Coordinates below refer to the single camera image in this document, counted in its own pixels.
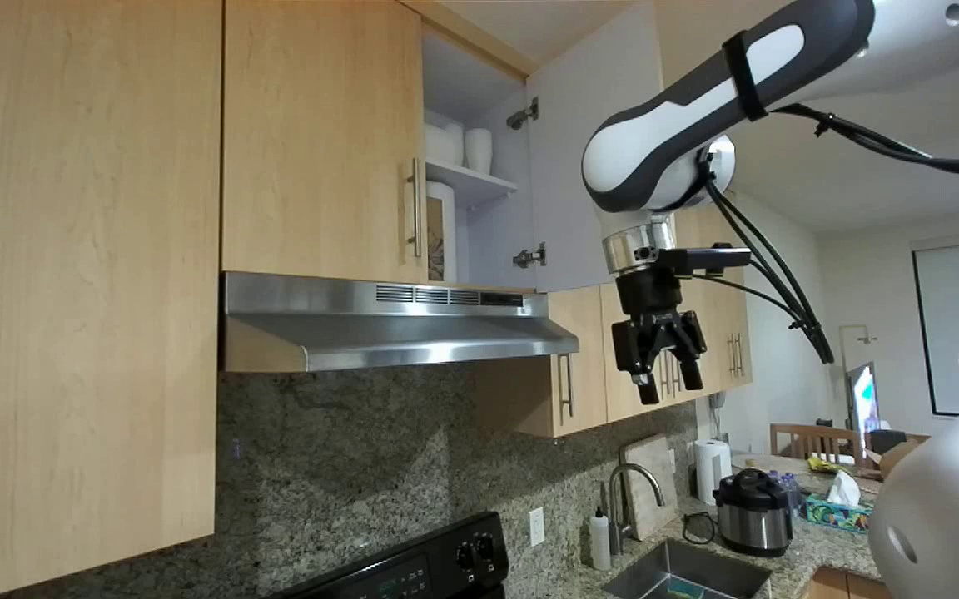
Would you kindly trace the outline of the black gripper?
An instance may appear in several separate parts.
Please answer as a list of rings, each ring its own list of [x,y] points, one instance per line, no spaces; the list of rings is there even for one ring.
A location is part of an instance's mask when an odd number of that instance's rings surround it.
[[[688,388],[702,388],[700,356],[708,336],[700,316],[682,310],[674,268],[638,268],[615,279],[622,319],[612,327],[615,366],[632,371],[642,407],[655,407],[653,358],[669,348]]]

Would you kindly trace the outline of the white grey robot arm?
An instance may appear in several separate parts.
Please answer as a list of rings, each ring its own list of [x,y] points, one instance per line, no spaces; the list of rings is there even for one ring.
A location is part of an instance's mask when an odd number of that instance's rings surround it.
[[[606,235],[622,305],[612,348],[642,399],[655,395],[653,358],[664,353],[688,376],[700,371],[702,328],[680,305],[680,283],[749,259],[740,246],[678,248],[664,238],[669,213],[716,195],[730,176],[725,133],[744,119],[797,112],[878,157],[959,176],[959,157],[917,150],[817,107],[824,95],[953,70],[959,0],[785,0],[653,99],[589,133],[583,185],[622,219]],[[868,515],[868,548],[897,599],[959,599],[959,420],[887,477]]]

